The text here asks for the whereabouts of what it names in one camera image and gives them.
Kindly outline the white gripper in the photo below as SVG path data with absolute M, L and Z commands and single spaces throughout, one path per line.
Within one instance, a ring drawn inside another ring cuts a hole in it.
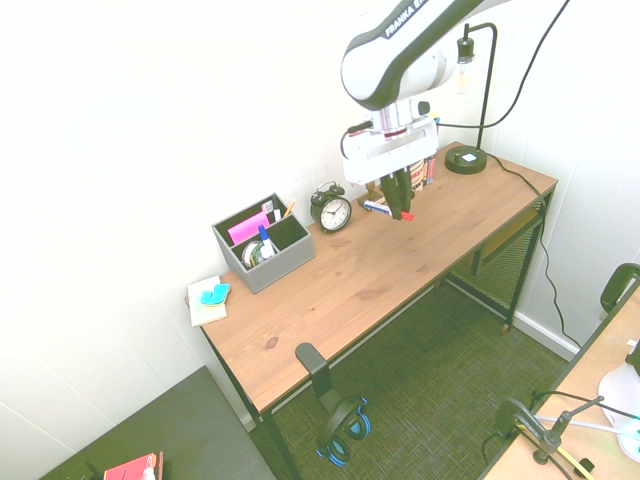
M 391 216 L 401 220 L 402 212 L 411 211 L 414 197 L 411 172 L 404 167 L 434 155 L 437 149 L 437 124 L 430 117 L 412 122 L 399 135 L 367 130 L 347 136 L 342 141 L 344 177 L 358 185 L 380 178 Z

